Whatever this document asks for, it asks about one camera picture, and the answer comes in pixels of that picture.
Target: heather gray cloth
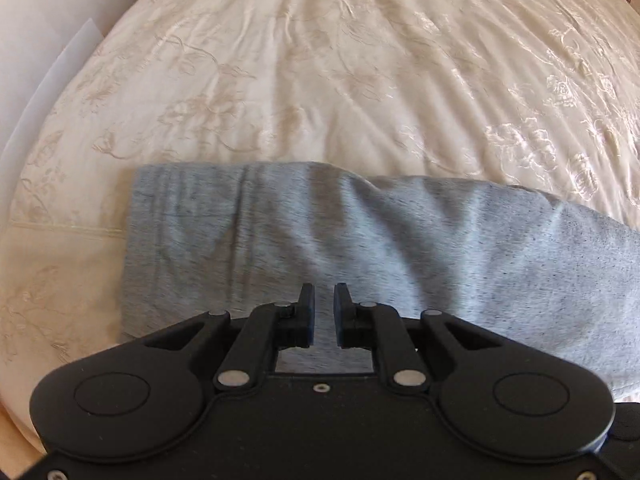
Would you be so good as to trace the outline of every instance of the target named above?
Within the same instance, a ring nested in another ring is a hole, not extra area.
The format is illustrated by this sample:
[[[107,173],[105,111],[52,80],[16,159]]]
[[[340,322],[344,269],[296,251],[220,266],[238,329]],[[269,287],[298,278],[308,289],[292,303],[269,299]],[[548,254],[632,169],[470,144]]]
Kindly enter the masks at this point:
[[[640,382],[640,234],[547,194],[489,182],[369,178],[326,164],[139,170],[123,279],[124,331],[205,310],[246,316],[317,287],[316,346],[280,369],[363,370],[335,345],[332,291],[417,317],[438,308],[594,370]]]

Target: gray pants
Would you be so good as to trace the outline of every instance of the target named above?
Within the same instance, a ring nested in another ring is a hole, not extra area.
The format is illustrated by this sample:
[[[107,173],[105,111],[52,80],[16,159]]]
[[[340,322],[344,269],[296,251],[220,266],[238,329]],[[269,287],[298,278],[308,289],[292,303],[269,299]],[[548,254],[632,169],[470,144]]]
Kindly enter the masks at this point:
[[[489,182],[364,179],[327,164],[142,168],[123,280],[140,336],[205,310],[246,316],[317,288],[316,345],[281,370],[370,369],[335,345],[332,291],[427,307],[595,371],[619,397],[640,383],[640,234],[580,205]]]

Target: black object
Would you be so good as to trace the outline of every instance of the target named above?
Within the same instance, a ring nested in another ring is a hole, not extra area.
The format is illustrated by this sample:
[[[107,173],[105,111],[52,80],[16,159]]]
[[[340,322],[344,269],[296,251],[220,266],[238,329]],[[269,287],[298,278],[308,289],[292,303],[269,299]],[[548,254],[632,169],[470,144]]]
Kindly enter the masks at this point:
[[[24,480],[631,479],[640,405],[591,372],[437,310],[334,294],[374,373],[277,374],[312,344],[313,286],[245,319],[201,314],[65,365],[31,397],[49,454]]]

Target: cream bedspread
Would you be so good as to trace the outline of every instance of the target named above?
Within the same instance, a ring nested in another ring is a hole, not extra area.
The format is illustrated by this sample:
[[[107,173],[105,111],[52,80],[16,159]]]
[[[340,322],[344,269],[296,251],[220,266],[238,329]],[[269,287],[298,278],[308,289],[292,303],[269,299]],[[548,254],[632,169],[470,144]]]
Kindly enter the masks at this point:
[[[46,372],[117,342],[142,164],[487,179],[640,227],[639,59],[623,0],[141,0],[22,172],[0,242],[2,402],[28,428]]]

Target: silver screw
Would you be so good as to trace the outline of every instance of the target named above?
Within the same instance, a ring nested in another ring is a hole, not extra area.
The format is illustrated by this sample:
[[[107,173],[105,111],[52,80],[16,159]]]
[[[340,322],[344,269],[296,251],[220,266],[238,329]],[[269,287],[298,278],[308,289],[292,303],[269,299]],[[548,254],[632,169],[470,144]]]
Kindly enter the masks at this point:
[[[249,382],[249,379],[251,379],[249,374],[242,370],[227,370],[218,376],[218,382],[224,386],[229,386],[230,388],[244,386]]]
[[[426,380],[420,370],[400,370],[394,374],[394,381],[400,386],[422,386]]]
[[[54,469],[53,471],[49,471],[47,473],[47,480],[68,480],[66,475],[62,471],[58,471]]]
[[[317,394],[327,394],[331,390],[331,386],[324,383],[314,384],[314,391]]]

